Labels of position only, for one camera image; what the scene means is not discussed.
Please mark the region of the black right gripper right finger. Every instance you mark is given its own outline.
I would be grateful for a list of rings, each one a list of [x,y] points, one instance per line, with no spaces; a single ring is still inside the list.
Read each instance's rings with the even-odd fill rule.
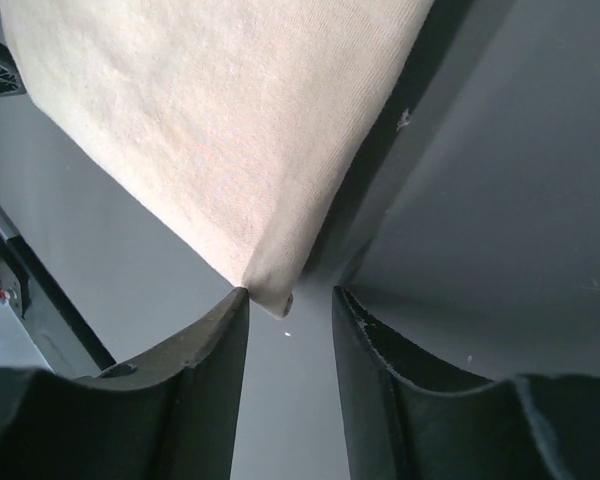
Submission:
[[[600,479],[600,378],[493,381],[425,351],[341,287],[332,332],[354,479]]]

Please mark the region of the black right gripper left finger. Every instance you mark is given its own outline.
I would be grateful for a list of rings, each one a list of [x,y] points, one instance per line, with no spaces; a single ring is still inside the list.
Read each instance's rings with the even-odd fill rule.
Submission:
[[[249,332],[232,290],[96,377],[0,368],[0,479],[226,479]]]

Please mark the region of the beige t shirt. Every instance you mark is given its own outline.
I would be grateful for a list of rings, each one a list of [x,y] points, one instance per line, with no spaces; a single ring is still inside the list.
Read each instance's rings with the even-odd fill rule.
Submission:
[[[277,317],[428,1],[3,1],[37,108]]]

